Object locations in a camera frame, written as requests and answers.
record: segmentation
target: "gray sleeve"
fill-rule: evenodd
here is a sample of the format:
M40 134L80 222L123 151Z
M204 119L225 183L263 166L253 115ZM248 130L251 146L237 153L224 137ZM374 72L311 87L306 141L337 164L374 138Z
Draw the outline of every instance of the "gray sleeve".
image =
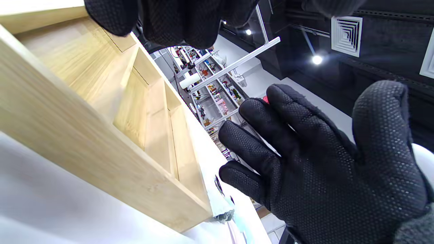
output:
M403 223L395 234L393 244L434 243L434 203L424 216Z

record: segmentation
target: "track light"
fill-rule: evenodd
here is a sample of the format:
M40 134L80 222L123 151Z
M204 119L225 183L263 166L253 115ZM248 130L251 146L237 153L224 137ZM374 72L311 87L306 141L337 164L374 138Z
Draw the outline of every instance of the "track light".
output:
M319 65L319 64L322 63L322 57L318 56L318 55L315 55L315 56L312 57L312 62L314 64L316 64L316 65Z

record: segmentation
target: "gloved hand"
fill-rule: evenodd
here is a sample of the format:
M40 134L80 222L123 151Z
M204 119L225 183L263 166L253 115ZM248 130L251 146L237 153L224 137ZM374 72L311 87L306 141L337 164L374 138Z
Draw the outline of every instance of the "gloved hand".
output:
M231 161L220 178L284 220L299 243L392 243L402 223L429 211L432 189L414 160L404 85L380 81L362 93L352 116L356 145L291 87L272 85L267 96L270 104L248 99L240 114L280 156L225 122L220 141L259 174Z
M243 26L259 0L85 0L89 16L102 28L126 36L138 19L146 40L161 46L184 43L206 49L217 39L221 20Z

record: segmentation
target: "wooden shelf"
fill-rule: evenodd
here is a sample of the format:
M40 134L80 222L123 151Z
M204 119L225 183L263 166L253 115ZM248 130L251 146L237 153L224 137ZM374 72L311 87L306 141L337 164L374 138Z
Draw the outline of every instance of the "wooden shelf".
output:
M0 130L176 231L211 217L190 111L133 34L77 8L0 14Z

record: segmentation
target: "square air vent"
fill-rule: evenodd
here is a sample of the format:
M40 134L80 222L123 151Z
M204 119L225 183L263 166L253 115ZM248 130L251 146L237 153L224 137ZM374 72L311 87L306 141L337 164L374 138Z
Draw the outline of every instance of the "square air vent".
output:
M434 79L434 30L431 34L430 43L425 53L420 74Z
M362 22L363 18L359 17L333 17L332 49L359 57Z

